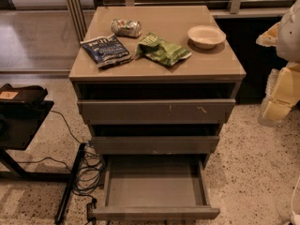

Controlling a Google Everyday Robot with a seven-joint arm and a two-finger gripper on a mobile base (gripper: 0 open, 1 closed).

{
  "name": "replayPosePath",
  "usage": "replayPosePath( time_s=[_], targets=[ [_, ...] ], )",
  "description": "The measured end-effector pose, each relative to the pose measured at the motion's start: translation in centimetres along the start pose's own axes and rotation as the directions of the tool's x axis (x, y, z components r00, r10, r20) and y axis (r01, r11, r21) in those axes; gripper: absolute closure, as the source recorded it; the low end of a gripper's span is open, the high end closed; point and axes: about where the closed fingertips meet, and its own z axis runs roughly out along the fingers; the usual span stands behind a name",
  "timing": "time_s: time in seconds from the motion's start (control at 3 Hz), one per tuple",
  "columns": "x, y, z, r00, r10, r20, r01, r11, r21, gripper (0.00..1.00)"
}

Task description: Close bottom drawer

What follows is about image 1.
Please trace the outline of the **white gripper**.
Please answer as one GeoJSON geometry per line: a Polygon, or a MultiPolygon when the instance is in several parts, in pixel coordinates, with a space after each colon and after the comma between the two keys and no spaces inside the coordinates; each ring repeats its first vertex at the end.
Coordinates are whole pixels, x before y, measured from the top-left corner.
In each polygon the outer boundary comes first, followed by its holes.
{"type": "MultiPolygon", "coordinates": [[[[259,35],[256,43],[264,47],[275,47],[279,23],[272,25],[259,35]]],[[[258,122],[264,127],[280,124],[292,107],[300,101],[300,64],[289,62],[281,70],[272,69],[265,87],[258,122]]]]}

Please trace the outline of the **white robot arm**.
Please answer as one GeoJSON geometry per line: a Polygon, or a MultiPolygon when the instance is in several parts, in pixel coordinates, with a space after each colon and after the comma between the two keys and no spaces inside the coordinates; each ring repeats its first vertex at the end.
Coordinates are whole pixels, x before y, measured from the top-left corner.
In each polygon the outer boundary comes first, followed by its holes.
{"type": "Polygon", "coordinates": [[[259,35],[256,43],[275,47],[277,56],[287,61],[281,70],[271,70],[258,117],[262,126],[274,127],[300,101],[300,0],[296,0],[280,22],[259,35]]]}

